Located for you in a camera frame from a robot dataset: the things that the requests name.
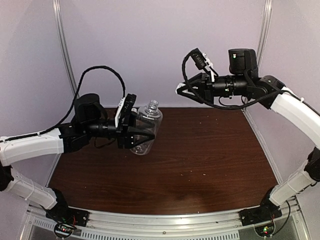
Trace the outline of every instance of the zip tie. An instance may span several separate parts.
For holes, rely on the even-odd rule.
[[[32,183],[32,191],[30,192],[30,194],[24,199],[25,201],[27,201],[31,195],[35,192],[35,184],[34,184],[34,181],[31,180],[31,183]]]

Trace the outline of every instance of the wooden table surface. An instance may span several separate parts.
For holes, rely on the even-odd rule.
[[[72,207],[189,214],[259,205],[277,184],[241,111],[161,110],[163,121],[149,154],[135,155],[116,144],[96,149],[92,142],[61,156],[50,187],[61,190]]]

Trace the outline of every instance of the light purple wall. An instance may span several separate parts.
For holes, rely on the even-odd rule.
[[[137,106],[150,99],[161,106],[199,106],[175,94],[184,56],[199,47],[220,74],[229,74],[228,49],[257,48],[263,8],[263,0],[61,1],[75,79],[93,65],[110,66],[127,92],[137,94]],[[187,69],[190,77],[197,72],[191,62]],[[121,86],[112,73],[98,70],[83,82],[80,93],[87,92],[116,106]]]
[[[270,32],[260,75],[273,75],[320,111],[320,3],[317,0],[273,1]],[[249,108],[285,180],[312,151],[313,143],[275,113]],[[319,239],[320,185],[298,196],[313,240]]]
[[[46,129],[65,115],[72,92],[51,0],[0,0],[0,136]],[[45,184],[55,156],[14,167]],[[1,239],[16,240],[27,202],[0,192]]]

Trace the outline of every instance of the black cable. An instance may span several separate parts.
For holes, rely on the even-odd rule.
[[[283,225],[279,228],[279,230],[278,230],[277,232],[273,233],[272,236],[278,234],[278,233],[284,228],[284,226],[287,224],[287,222],[288,222],[288,220],[289,220],[289,218],[290,218],[291,207],[290,207],[290,204],[289,204],[288,200],[285,201],[285,202],[286,202],[286,204],[288,204],[288,207],[289,207],[288,216],[286,217],[286,220],[284,221]]]
[[[244,101],[244,96],[241,96],[241,102],[242,102],[243,104],[246,104],[246,102]]]
[[[121,86],[122,86],[122,97],[124,98],[126,96],[126,86],[125,86],[125,82],[124,80],[122,79],[122,77],[120,76],[119,73],[117,73],[115,70],[113,70],[111,67],[108,67],[108,66],[104,66],[104,65],[100,65],[100,66],[92,66],[92,67],[89,67],[88,69],[86,69],[82,75],[81,75],[81,78],[80,78],[80,81],[78,83],[78,86],[76,88],[76,91],[75,91],[75,94],[74,94],[74,98],[72,100],[72,103],[71,103],[71,106],[68,110],[68,112],[66,113],[66,115],[57,123],[55,124],[54,126],[44,130],[44,131],[41,131],[39,134],[42,135],[42,134],[46,134],[50,131],[52,131],[53,129],[57,128],[57,126],[59,126],[60,124],[62,124],[64,122],[64,120],[67,119],[67,117],[70,115],[72,109],[74,108],[74,104],[75,104],[75,101],[77,99],[77,96],[79,94],[79,91],[80,91],[80,88],[81,88],[81,84],[84,80],[84,76],[86,75],[86,73],[90,72],[91,70],[95,70],[95,69],[105,69],[105,70],[108,70],[110,72],[112,72],[121,82]],[[13,137],[9,137],[5,140],[2,140],[0,141],[0,143],[2,142],[6,142],[6,141],[12,141],[12,140],[17,140],[17,139],[24,139],[24,138],[29,138],[29,137],[34,137],[34,136],[37,136],[38,134],[37,133],[31,133],[31,134],[26,134],[26,135],[19,135],[19,136],[13,136]]]
[[[303,193],[307,188],[309,188],[309,187],[314,187],[315,185],[317,185],[317,181],[314,183],[314,184],[310,184],[309,186],[307,186],[307,187],[305,187],[304,189],[302,189],[300,192],[298,192],[297,194],[301,194],[301,193]]]
[[[219,77],[219,74],[214,70],[214,68],[212,66],[210,66],[210,69],[212,70],[212,72],[214,72],[214,74]]]
[[[224,107],[237,107],[237,106],[238,106],[238,105],[226,105],[226,104],[224,104],[224,103],[221,102],[221,98],[223,98],[223,96],[220,96],[220,97],[218,98],[219,104],[220,104],[221,106],[224,106]]]
[[[99,145],[97,146],[97,137],[94,139],[94,147],[96,149],[102,149],[103,147],[106,147],[106,146],[110,146],[111,144],[113,144],[114,142],[116,141],[116,139],[114,138],[113,140],[105,143],[105,144],[102,144],[102,145]]]
[[[210,71],[208,71],[208,70],[205,69],[205,68],[203,69],[203,71],[210,76]]]
[[[299,98],[298,96],[294,95],[292,92],[288,91],[288,90],[282,90],[284,93],[288,93],[290,94],[292,97],[294,97],[295,99],[299,100],[301,102],[301,98]],[[306,101],[302,101],[302,103],[304,105],[306,105],[308,108],[310,108],[312,111],[314,111],[318,116],[320,116],[320,113],[315,110],[312,106],[310,106]]]

